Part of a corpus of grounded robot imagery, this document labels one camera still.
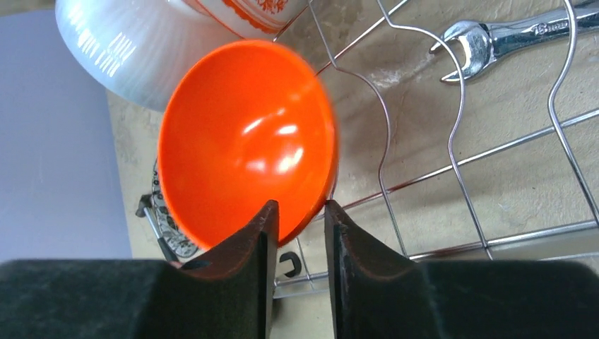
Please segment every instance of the open-end wrench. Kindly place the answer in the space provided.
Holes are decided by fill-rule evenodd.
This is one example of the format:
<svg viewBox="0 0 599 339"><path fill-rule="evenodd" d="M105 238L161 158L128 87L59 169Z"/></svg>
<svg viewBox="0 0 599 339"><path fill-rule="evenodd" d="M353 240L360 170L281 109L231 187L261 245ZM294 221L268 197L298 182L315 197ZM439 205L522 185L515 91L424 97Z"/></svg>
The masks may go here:
<svg viewBox="0 0 599 339"><path fill-rule="evenodd" d="M599 29L599 0L583 1L575 5L574 10L579 34ZM448 28L441 39L445 42L457 40L462 44L465 55L462 72L464 78L470 80L514 52L568 35L568 15L564 8L559 8L507 23L461 20ZM437 52L440 46L438 42L433 44L429 53ZM457 71L441 78L445 83L457 83L459 80Z"/></svg>

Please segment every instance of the ceramic bowl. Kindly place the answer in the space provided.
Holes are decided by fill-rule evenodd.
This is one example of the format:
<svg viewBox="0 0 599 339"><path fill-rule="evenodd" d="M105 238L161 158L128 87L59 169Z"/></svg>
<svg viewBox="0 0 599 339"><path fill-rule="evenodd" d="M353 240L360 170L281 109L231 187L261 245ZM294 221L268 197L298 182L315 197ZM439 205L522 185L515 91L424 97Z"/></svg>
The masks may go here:
<svg viewBox="0 0 599 339"><path fill-rule="evenodd" d="M272 40L304 8L305 0L191 0L240 37Z"/></svg>
<svg viewBox="0 0 599 339"><path fill-rule="evenodd" d="M338 164L336 124L312 69L289 49L242 40L204 57L167 107L158 173L174 221L203 249L279 202L279 245L322 208Z"/></svg>
<svg viewBox="0 0 599 339"><path fill-rule="evenodd" d="M238 36L185 0L57 0L66 46L117 95L164 111L185 73Z"/></svg>

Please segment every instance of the white wall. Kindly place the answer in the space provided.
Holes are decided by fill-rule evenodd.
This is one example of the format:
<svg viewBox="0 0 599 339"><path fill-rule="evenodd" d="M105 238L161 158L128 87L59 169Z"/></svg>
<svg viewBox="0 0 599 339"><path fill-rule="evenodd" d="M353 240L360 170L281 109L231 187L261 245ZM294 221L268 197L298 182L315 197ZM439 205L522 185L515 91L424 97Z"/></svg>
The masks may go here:
<svg viewBox="0 0 599 339"><path fill-rule="evenodd" d="M53 11L0 18L0 261L131 258L106 93Z"/></svg>

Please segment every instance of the orange bowl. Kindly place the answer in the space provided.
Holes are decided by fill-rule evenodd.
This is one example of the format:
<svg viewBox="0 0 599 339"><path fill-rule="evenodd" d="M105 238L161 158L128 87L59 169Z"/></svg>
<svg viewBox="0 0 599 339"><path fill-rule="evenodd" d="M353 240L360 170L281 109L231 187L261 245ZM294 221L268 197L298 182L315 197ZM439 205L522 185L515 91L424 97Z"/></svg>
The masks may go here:
<svg viewBox="0 0 599 339"><path fill-rule="evenodd" d="M336 124L318 78L278 44L243 40L200 60L167 106L158 173L183 232L210 249L279 202L279 246L321 209L338 164Z"/></svg>

